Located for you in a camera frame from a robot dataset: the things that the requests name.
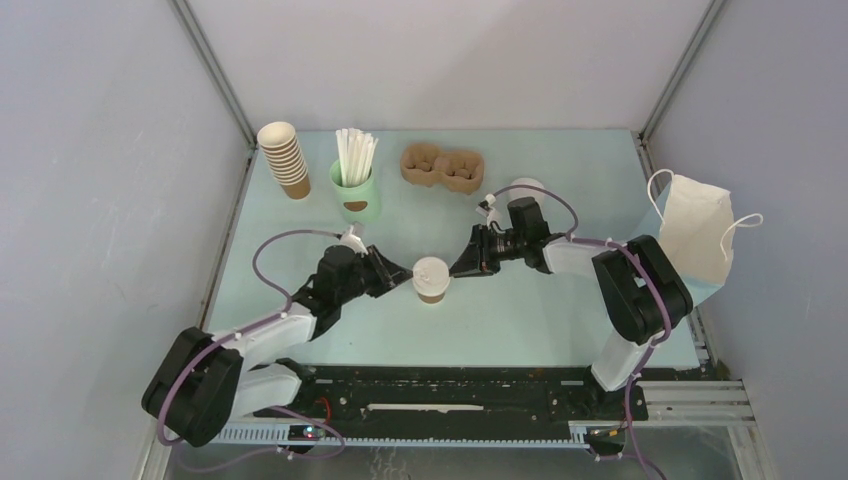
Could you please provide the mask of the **bundle of white wrapped straws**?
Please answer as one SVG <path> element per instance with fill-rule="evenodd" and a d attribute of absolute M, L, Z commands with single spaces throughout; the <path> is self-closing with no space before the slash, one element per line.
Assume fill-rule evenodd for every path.
<path fill-rule="evenodd" d="M 373 159 L 379 140 L 371 133 L 356 128 L 335 131 L 341 173 L 341 186 L 364 184 L 371 175 Z"/>

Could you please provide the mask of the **stack of brown paper cups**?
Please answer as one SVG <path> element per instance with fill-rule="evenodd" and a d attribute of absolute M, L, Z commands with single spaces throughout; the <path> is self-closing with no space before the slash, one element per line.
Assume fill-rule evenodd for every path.
<path fill-rule="evenodd" d="M 257 133 L 257 143 L 285 194 L 294 200 L 306 198 L 311 184 L 295 127 L 283 121 L 266 124 Z"/>

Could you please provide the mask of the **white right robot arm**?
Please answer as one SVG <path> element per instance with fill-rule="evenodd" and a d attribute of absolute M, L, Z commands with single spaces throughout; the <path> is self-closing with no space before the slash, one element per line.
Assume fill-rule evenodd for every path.
<path fill-rule="evenodd" d="M 650 353 L 694 307 L 685 282 L 651 235 L 626 243 L 554 233 L 530 196 L 507 205 L 507 229 L 488 218 L 473 226 L 468 244 L 450 267 L 454 278 L 491 276 L 504 261 L 521 260 L 542 274 L 595 279 L 613 331 L 590 366 L 581 392 L 585 411 L 606 418 L 622 403 Z"/>

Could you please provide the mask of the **white plastic cup lid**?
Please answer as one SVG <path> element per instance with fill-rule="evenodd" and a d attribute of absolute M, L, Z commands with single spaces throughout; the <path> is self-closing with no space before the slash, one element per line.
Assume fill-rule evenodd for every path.
<path fill-rule="evenodd" d="M 413 286 L 446 286 L 448 288 L 451 277 L 448 265 L 437 257 L 424 257 L 419 259 L 413 266 Z"/>

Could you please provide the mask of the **stack of white lids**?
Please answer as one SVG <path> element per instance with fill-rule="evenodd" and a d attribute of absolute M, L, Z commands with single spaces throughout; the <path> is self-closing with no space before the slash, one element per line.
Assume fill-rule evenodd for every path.
<path fill-rule="evenodd" d="M 537 204 L 542 206 L 547 198 L 544 193 L 545 186 L 538 180 L 522 177 L 515 179 L 511 184 L 511 189 L 507 192 L 510 201 L 524 197 L 532 197 Z"/>

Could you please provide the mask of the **brown cardboard cup carrier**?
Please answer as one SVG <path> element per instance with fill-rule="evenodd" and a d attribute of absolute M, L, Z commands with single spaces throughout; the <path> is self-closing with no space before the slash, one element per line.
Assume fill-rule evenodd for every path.
<path fill-rule="evenodd" d="M 470 195 L 482 185 L 485 160 L 472 150 L 445 150 L 431 143 L 413 143 L 400 158 L 400 173 L 412 185 L 437 184 L 451 192 Z"/>

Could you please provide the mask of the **brown paper coffee cup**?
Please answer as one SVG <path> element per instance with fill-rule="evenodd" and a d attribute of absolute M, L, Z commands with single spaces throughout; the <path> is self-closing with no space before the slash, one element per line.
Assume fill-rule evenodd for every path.
<path fill-rule="evenodd" d="M 427 304 L 437 304 L 441 302 L 447 290 L 446 286 L 433 287 L 418 284 L 415 284 L 414 288 L 418 298 Z"/>

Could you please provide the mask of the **green straw holder jar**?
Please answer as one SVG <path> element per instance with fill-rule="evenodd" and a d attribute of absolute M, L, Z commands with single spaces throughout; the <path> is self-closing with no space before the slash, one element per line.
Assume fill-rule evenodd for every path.
<path fill-rule="evenodd" d="M 341 185 L 342 174 L 339 160 L 332 164 L 329 175 L 341 215 L 348 224 L 359 222 L 367 225 L 379 218 L 382 204 L 373 170 L 369 171 L 365 182 L 355 187 Z"/>

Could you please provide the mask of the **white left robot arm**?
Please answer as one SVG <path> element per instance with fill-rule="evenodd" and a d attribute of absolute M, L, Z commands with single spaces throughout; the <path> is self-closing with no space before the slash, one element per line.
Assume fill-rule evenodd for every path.
<path fill-rule="evenodd" d="M 194 447 L 256 411 L 281 406 L 304 416 L 315 406 L 316 390 L 305 382 L 303 368 L 282 359 L 283 351 L 329 331 L 345 304 L 378 298 L 412 277 L 412 270 L 375 246 L 362 251 L 331 246 L 281 310 L 217 334 L 183 330 L 144 391 L 141 407 L 164 433 Z"/>

